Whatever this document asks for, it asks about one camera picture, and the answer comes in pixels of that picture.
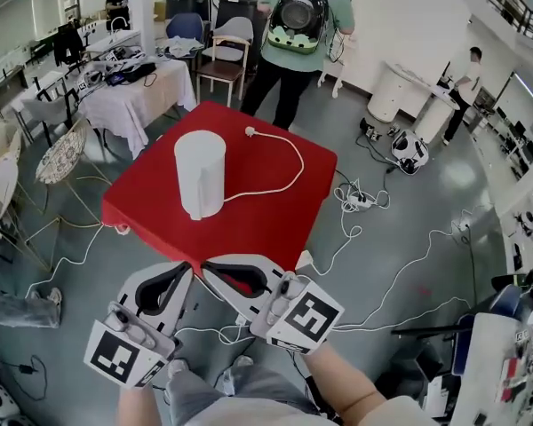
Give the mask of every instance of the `wooden chair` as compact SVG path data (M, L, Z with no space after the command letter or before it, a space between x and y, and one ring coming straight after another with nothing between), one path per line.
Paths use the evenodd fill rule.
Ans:
M244 46L243 64L230 63L216 59L217 47L224 42L240 44ZM243 99L243 87L245 84L245 70L247 69L247 59L249 58L249 48L251 42L232 35L215 35L213 37L212 60L207 65L197 70L197 103L201 103L201 78L205 77L211 81L220 81L229 84L229 96L227 98L227 107L231 107L231 98L233 97L233 84L240 79L239 99Z

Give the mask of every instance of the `concrete floor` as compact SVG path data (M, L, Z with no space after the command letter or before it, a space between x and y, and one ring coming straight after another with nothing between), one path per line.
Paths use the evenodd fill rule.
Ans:
M331 86L331 83L326 83L317 89L312 85L306 91L291 130L335 151L338 154L338 168L352 180L359 178L362 189L375 194L381 189L386 166L372 161L369 153L355 144L359 121L367 115L367 100L346 89L340 92L339 99L332 99ZM259 118L272 121L277 93L278 89L268 96L259 111ZM211 98L225 103L225 89L219 86ZM171 119L158 119L147 129L150 141L154 142L173 124ZM131 155L123 139L112 136L107 139L114 154L103 152L93 133L87 154L98 162L110 178L116 179L131 164ZM389 144L390 139L384 136L377 147L382 153L389 154ZM20 161L22 184L37 200L43 197L44 187L34 184L33 176L45 149L45 141L39 138L26 150ZM364 214L346 217L346 227L361 225L363 234L338 256L330 274L316 279L346 307L344 322L360 323L377 308L396 272L409 261L425 254L429 231L441 229L448 232L450 221L459 220L462 209L475 209L473 216L466 219L472 227L476 288L480 300L493 294L489 285L491 277L505 272L499 224L494 211L490 209L487 180L470 136L462 129L450 147L433 144L431 152L430 163L415 177L407 177L400 172L387 177L387 187L392 197L390 209L371 209ZM89 172L86 166L80 169L76 177L81 172ZM341 181L341 178L335 177L335 185ZM74 184L93 210L99 213L100 198L107 186L94 180L74 181ZM90 222L81 205L62 186L52 188L47 217L55 213L62 213L80 223ZM34 231L47 222L47 217L41 217L26 207L22 220L29 230ZM331 195L322 205L307 243L320 269L329 265L332 254L344 242L339 218L339 203ZM81 260L94 232L95 229L63 227L57 257ZM51 240L51 233L40 236L39 246L43 252ZM4 246L0 248L6 252L9 250ZM108 303L115 299L123 281L131 273L163 260L134 234L118 236L113 230L104 229L93 244L86 264L63 264L52 283L64 293L60 329L0 327L0 353L4 360L27 363L30 356L36 354L47 366L49 389L47 399L40 403L32 402L21 394L12 383L10 370L3 370L5 385L38 424L104 426L115 422L118 388L83 363L91 325L95 319L104 318ZM307 267L304 273L313 274L313 271ZM31 282L45 278L46 275L27 259L17 257L14 265L0 265L0 288L20 296L25 295ZM380 327L400 322L432 309L453 296L465 298L470 303L473 301L468 250L451 238L435 235L431 255L403 273L382 311L367 326ZM464 311L465 304L454 302L437 313L411 322L411 325L447 325ZM234 322L235 313L230 308L211 297L199 284L193 285L180 327L221 327ZM185 347L179 356L187 358L196 373L212 383L247 345L224 346L212 333L186 332L181 339ZM388 360L402 343L392 337L388 330L334 333L330 335L330 341L372 379L376 379L386 368ZM257 341L248 353L257 362L282 372L295 384L304 386L286 351ZM16 377L28 391L38 394L43 388L40 375L16 374ZM154 384L163 386L165 374L159 374ZM156 396L163 423L169 424L162 394L157 392Z

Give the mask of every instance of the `red table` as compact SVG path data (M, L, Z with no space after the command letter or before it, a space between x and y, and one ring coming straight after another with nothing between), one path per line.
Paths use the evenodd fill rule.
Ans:
M245 135L245 128L291 140L304 158L298 181L283 193L227 202L213 217L192 221L182 208L174 145L193 130L219 134L227 144L225 197L285 187L300 170L292 147ZM128 225L171 260L187 260L197 274L205 260L225 254L259 254L294 270L322 201L328 196L337 156L269 123L205 102L171 128L105 193L105 225Z

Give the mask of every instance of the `white cylinder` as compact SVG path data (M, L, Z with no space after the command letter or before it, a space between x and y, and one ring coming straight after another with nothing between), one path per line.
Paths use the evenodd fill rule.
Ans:
M225 200L225 141L214 132L188 132L174 147L181 205L194 221L211 217Z
M434 97L433 104L422 116L417 128L415 128L417 136L422 138L425 144L430 144L448 120L450 114L452 114L452 110L452 107L440 98Z
M401 109L408 85L409 81L386 67L367 110L380 122L392 122Z

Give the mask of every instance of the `jeans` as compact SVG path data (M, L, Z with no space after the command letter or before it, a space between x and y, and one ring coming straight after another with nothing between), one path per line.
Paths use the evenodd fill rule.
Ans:
M460 110L457 110L454 112L454 115L452 116L452 120L450 120L450 123L448 124L448 128L446 129L446 132L444 133L444 138L448 140L449 142L454 138L454 135L456 134L458 126L460 126L460 123L462 122L462 120L464 120L465 111L467 111L468 108L470 107L470 105L462 99L462 97L460 96L460 93L458 93L456 90L451 91L450 96L460 106Z
M23 299L0 292L0 325L57 328L60 312L52 301Z
M268 92L281 81L281 93L273 125L287 130L296 118L300 97L308 88L312 77L314 73L292 71L261 58L257 76L247 90L241 112L255 116Z
M305 414L318 415L314 404L280 374L257 365L232 367L229 370L236 398L270 399L295 407ZM184 426L226 396L191 371L175 374L166 391L170 400L172 426Z

